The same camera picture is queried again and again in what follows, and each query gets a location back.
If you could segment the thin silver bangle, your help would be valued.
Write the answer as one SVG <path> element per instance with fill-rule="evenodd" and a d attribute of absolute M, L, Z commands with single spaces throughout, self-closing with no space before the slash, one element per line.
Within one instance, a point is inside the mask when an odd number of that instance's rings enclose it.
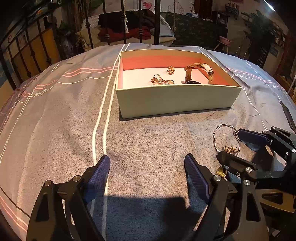
<path fill-rule="evenodd" d="M 222 150 L 224 146 L 233 145 L 238 154 L 240 153 L 240 138 L 238 137 L 238 130 L 232 125 L 220 124 L 218 125 L 214 132 L 212 133 L 213 146 L 217 154 Z"/>

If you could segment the grey plaid bed sheet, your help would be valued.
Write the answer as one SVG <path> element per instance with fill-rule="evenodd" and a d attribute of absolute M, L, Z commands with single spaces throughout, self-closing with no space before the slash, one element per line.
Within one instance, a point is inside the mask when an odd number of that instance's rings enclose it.
<path fill-rule="evenodd" d="M 115 66 L 122 51 L 145 44 L 95 48 L 53 64 L 17 88 L 1 107 L 1 212 L 25 240 L 46 180 L 69 181 L 108 155 L 106 189 L 91 213 L 107 240 L 188 240 L 205 204 L 188 187 L 184 157 L 215 172 L 212 133 L 220 124 L 260 132 L 290 130 L 283 111 L 295 104 L 265 71 L 208 51 L 242 86 L 230 109 L 119 118 Z"/>

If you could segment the open grey pink-lined box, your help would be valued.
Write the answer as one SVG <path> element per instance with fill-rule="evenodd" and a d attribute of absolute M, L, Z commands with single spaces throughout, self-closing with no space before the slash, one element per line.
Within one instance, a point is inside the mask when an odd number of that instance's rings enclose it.
<path fill-rule="evenodd" d="M 214 71 L 213 84 L 182 84 L 184 68 L 206 63 Z M 168 75 L 168 66 L 175 74 Z M 153 85 L 155 74 L 172 85 Z M 122 118 L 230 108 L 241 86 L 232 72 L 204 52 L 177 49 L 142 49 L 121 53 L 116 75 L 116 95 Z"/>

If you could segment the gold flower brooch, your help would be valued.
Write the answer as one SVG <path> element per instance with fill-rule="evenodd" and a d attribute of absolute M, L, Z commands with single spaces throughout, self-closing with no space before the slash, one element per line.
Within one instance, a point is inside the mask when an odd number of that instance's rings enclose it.
<path fill-rule="evenodd" d="M 166 73 L 168 73 L 168 75 L 173 75 L 175 74 L 175 69 L 173 66 L 168 66 L 168 69 L 166 70 Z"/>

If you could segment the gold rings cluster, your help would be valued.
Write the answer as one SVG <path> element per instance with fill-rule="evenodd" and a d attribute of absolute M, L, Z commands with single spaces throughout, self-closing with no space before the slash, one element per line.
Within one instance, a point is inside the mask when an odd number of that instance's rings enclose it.
<path fill-rule="evenodd" d="M 172 85 L 175 84 L 173 80 L 164 80 L 161 75 L 155 74 L 152 79 L 151 83 L 153 85 Z"/>

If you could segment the dark green covered counter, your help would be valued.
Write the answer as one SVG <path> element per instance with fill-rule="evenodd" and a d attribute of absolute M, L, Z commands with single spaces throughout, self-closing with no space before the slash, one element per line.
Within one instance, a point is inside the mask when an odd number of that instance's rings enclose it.
<path fill-rule="evenodd" d="M 227 37 L 228 29 L 215 22 L 169 12 L 162 13 L 162 16 L 175 30 L 174 46 L 199 46 L 214 49 L 221 36 Z"/>

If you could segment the red cloth on chair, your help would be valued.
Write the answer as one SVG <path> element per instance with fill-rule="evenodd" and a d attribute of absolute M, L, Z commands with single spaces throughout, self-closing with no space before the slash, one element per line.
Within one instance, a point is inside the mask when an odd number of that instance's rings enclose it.
<path fill-rule="evenodd" d="M 101 28 L 100 32 L 98 33 L 98 37 L 100 39 L 101 42 L 116 42 L 116 41 L 121 41 L 129 38 L 137 38 L 140 39 L 140 32 L 139 32 L 139 28 L 134 28 L 134 29 L 129 29 L 128 33 L 124 32 L 114 32 L 112 29 L 110 28 Z M 146 26 L 142 27 L 142 39 L 143 40 L 149 40 L 152 38 L 150 29 Z"/>

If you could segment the white wicker swing chair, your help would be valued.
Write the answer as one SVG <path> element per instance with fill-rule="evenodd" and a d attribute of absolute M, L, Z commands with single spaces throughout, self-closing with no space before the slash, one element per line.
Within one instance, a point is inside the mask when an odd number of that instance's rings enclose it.
<path fill-rule="evenodd" d="M 124 43 L 154 44 L 155 15 L 150 9 L 126 11 L 127 33 L 124 33 L 121 11 L 100 14 L 89 18 L 90 29 L 83 21 L 76 38 L 86 45 L 86 50 L 104 45 Z"/>

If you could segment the pink small stool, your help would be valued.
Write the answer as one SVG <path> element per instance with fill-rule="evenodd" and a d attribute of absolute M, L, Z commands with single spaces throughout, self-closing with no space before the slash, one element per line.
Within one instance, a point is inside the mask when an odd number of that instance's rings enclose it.
<path fill-rule="evenodd" d="M 232 41 L 227 39 L 226 37 L 219 36 L 218 44 L 214 48 L 214 50 L 217 50 L 220 45 L 223 45 L 222 49 L 227 54 L 229 53 L 229 47 L 231 46 Z"/>

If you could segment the black iron bed frame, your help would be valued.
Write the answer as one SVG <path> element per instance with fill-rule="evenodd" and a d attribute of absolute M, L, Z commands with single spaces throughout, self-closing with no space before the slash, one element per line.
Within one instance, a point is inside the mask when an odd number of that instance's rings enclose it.
<path fill-rule="evenodd" d="M 124 33 L 127 33 L 127 9 L 120 1 Z M 137 1 L 133 10 L 150 9 L 155 15 L 154 44 L 160 41 L 161 2 L 154 1 L 147 8 L 145 1 Z M 95 1 L 28 1 L 23 13 L 8 28 L 1 38 L 1 83 L 9 83 L 15 90 L 25 80 L 40 74 L 48 66 L 65 60 L 82 50 L 86 45 L 76 38 L 83 21 L 90 29 L 90 10 Z M 99 1 L 101 14 L 108 13 L 106 2 Z"/>

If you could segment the gold strap wrist watch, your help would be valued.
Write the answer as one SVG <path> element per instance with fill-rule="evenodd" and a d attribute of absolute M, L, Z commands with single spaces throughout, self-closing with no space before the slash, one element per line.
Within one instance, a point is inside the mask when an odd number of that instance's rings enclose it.
<path fill-rule="evenodd" d="M 214 71 L 206 63 L 193 63 L 184 68 L 185 79 L 182 84 L 213 84 Z"/>

